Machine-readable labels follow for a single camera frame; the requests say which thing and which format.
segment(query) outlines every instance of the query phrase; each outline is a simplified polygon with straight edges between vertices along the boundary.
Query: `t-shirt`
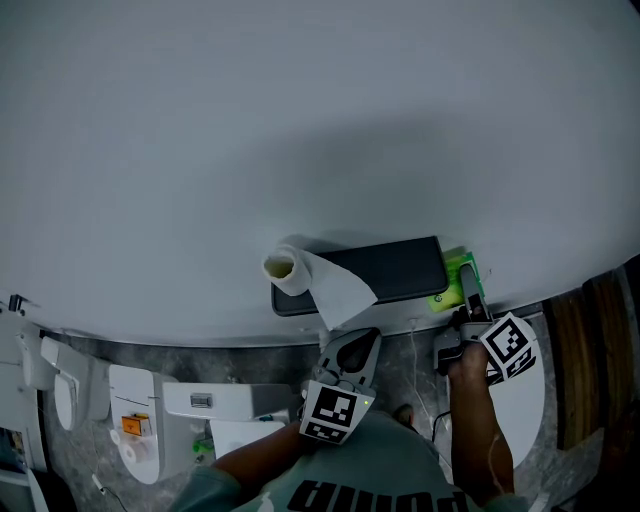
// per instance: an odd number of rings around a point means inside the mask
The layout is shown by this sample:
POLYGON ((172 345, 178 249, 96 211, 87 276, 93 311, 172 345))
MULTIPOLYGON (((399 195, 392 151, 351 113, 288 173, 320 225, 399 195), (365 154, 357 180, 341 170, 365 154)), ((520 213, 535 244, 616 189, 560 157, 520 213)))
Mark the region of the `t-shirt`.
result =
POLYGON ((215 468, 197 468, 171 510, 181 512, 407 511, 525 512, 512 494, 484 509, 449 484, 433 443, 382 414, 369 413, 343 445, 319 443, 247 503, 240 484, 215 468))

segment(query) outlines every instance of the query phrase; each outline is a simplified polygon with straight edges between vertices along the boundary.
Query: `floor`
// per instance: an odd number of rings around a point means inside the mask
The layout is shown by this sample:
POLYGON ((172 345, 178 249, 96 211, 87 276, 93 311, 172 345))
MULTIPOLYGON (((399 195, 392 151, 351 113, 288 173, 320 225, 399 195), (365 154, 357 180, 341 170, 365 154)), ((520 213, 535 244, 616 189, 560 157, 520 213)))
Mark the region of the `floor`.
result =
MULTIPOLYGON (((556 391, 551 348, 544 315, 539 305, 516 312, 533 326, 543 356, 546 390, 542 427, 534 448, 516 468, 516 489, 530 503, 536 498, 558 504, 585 485, 595 475, 602 432, 599 431, 569 452, 556 446, 556 391)), ((438 330, 394 336, 383 341, 374 380, 377 409, 392 412, 403 403, 413 404, 416 429, 431 436, 433 419, 442 412, 443 381, 433 371, 433 339, 438 330), (414 368, 416 369, 414 389, 414 368)), ((74 348, 116 364, 137 366, 172 375, 183 382, 247 383, 278 382, 299 388, 308 378, 319 357, 316 346, 265 349, 188 349, 128 345, 62 336, 74 348)), ((134 480, 125 469, 116 446, 109 437, 110 422, 85 422, 78 431, 68 433, 60 426, 53 393, 45 393, 45 431, 53 469, 69 485, 78 509, 121 510, 116 498, 102 496, 91 480, 97 474, 103 485, 113 490, 129 512, 165 510, 186 482, 181 474, 147 486, 134 480)), ((448 422, 438 429, 436 446, 441 466, 449 471, 450 432, 448 422)))

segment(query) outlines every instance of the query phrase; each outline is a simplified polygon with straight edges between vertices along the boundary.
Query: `wooden panel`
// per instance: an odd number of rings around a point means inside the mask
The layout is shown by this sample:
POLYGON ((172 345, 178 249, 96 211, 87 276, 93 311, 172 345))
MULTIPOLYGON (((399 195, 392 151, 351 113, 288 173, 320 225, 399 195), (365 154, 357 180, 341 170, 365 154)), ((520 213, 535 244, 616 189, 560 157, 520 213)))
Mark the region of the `wooden panel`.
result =
POLYGON ((613 272, 583 286, 589 318, 593 322, 600 381, 602 424, 612 427, 633 399, 633 349, 629 317, 620 283, 613 272))
POLYGON ((600 424, 595 342, 582 290, 544 302, 558 396, 558 448, 568 450, 600 424))

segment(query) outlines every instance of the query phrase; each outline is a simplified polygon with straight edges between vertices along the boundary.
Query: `hand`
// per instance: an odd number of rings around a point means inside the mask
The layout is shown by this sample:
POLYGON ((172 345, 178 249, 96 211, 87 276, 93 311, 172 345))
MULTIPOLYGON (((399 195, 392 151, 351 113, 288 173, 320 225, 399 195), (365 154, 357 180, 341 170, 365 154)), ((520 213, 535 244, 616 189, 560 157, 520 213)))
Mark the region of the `hand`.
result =
POLYGON ((489 353, 482 343, 471 343, 467 345, 460 361, 449 365, 450 380, 465 380, 475 382, 484 380, 487 373, 489 353))

